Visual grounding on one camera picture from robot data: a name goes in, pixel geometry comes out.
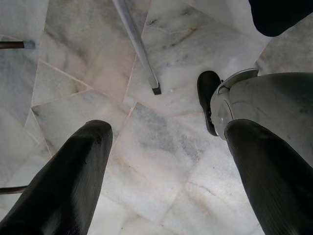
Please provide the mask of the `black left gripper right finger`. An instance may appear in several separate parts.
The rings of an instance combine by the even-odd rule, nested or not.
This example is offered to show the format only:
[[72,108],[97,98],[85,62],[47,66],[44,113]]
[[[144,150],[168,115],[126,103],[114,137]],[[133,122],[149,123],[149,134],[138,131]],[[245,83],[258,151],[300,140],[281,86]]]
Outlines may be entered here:
[[313,169],[283,139],[247,119],[224,130],[250,205],[267,235],[313,233]]

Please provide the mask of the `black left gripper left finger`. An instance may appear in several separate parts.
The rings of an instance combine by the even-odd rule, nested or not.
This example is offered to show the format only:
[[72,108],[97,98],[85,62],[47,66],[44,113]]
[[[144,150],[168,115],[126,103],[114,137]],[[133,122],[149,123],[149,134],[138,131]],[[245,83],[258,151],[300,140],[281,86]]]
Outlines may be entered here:
[[112,127],[92,120],[35,175],[0,223],[3,235],[85,235],[112,147]]

